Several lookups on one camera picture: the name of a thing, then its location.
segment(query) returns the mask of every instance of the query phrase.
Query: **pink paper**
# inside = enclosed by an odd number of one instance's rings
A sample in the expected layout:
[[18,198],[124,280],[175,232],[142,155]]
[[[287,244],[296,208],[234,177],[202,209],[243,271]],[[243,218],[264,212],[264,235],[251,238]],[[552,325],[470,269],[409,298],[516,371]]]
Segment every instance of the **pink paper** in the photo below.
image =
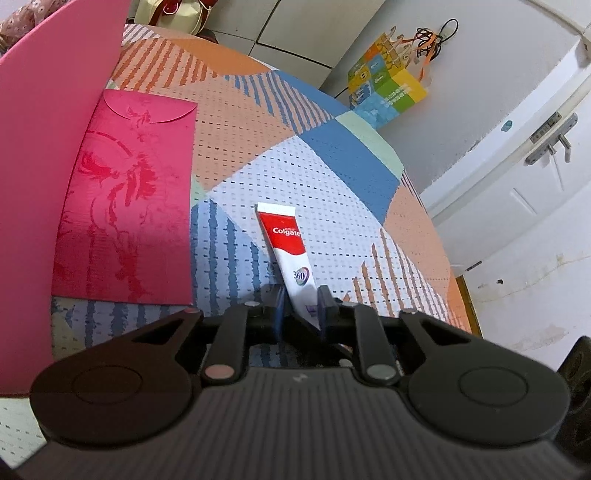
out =
[[191,304],[189,213],[197,105],[105,90],[57,238],[53,294]]
[[51,356],[56,235],[86,127],[117,64],[128,0],[73,0],[0,59],[0,394]]

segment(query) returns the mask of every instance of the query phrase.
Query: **pink envelope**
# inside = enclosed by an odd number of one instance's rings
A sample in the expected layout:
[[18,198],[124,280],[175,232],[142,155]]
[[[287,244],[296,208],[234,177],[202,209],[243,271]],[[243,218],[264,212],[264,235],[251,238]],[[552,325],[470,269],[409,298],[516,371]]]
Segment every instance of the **pink envelope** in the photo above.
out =
[[53,294],[191,304],[189,213],[197,104],[105,90],[57,237]]

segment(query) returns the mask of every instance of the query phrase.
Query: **door handle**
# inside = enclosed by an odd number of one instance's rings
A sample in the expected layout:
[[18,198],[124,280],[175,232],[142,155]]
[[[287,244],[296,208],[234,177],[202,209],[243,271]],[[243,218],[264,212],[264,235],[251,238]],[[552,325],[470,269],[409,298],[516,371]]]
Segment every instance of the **door handle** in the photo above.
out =
[[562,125],[550,134],[546,141],[540,142],[540,146],[525,159],[526,165],[533,165],[541,159],[546,152],[550,152],[550,154],[554,155],[556,153],[554,146],[558,142],[564,145],[564,161],[569,163],[573,147],[566,138],[566,134],[577,124],[578,121],[579,117],[576,113],[573,113]]
[[564,147],[564,161],[566,163],[570,163],[570,154],[573,151],[573,146],[570,144],[569,139],[566,138],[564,134],[561,134],[558,137],[558,140],[560,141],[560,143],[562,143]]

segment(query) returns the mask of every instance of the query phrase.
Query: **white bag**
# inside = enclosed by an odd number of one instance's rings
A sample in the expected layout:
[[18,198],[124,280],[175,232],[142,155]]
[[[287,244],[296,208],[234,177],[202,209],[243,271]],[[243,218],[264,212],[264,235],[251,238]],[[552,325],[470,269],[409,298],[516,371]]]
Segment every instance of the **white bag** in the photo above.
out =
[[141,0],[135,23],[196,35],[205,26],[216,0]]

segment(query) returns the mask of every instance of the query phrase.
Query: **toothpaste tube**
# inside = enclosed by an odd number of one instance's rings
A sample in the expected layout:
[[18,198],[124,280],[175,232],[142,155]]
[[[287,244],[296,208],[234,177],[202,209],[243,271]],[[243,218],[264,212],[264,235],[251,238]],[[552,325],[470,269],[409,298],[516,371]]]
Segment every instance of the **toothpaste tube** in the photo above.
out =
[[318,327],[316,284],[297,227],[296,207],[257,203],[256,212],[275,252],[293,308],[302,318]]

